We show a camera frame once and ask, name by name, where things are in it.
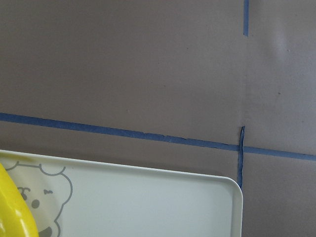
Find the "smooth yellow banana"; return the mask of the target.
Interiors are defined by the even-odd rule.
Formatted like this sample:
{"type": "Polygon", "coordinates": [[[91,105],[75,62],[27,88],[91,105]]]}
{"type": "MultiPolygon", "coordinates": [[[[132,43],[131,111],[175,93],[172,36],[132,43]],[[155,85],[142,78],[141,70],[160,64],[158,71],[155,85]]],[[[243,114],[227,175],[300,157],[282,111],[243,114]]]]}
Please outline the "smooth yellow banana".
{"type": "Polygon", "coordinates": [[[0,235],[38,237],[35,220],[13,180],[0,166],[0,235]]]}

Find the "white rectangular plate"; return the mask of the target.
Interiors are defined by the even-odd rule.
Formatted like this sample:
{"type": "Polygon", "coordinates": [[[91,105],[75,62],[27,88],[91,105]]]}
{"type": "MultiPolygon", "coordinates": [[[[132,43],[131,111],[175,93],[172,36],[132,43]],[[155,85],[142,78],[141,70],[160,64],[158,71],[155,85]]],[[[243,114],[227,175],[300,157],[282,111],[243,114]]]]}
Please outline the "white rectangular plate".
{"type": "Polygon", "coordinates": [[[239,237],[228,177],[1,151],[41,237],[239,237]]]}

